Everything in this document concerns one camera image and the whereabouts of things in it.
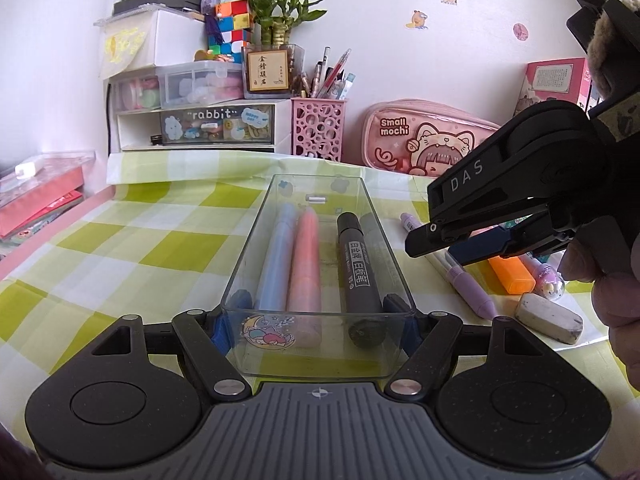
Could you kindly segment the right hand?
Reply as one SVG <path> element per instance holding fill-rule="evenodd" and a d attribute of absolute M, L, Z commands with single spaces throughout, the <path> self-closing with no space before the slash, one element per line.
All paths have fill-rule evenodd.
<path fill-rule="evenodd" d="M 572 240 L 560 263 L 570 281 L 593 282 L 591 302 L 600 321 L 608 326 L 614 354 L 625 365 L 628 382 L 639 389 L 639 280 L 636 274 L 603 274 L 591 252 Z"/>

